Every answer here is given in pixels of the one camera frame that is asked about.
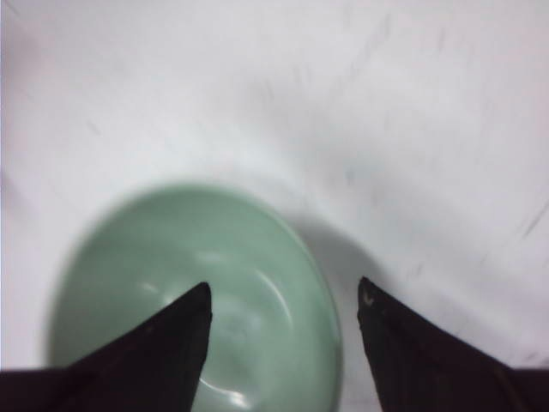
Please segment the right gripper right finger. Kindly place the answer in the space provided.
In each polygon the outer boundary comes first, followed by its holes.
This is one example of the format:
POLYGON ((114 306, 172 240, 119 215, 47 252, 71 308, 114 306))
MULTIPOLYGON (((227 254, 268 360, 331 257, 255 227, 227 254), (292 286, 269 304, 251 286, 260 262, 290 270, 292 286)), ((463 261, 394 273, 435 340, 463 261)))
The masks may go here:
POLYGON ((548 371, 512 368, 441 330, 375 283, 358 321, 384 411, 546 411, 548 371))

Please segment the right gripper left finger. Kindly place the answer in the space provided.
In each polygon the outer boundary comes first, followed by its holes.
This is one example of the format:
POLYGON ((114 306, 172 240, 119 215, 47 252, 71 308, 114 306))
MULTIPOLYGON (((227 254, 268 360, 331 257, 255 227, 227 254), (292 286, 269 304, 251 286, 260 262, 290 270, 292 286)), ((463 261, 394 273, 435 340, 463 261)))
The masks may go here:
POLYGON ((135 329, 66 367, 3 371, 3 411, 190 411, 207 359, 201 282, 135 329))

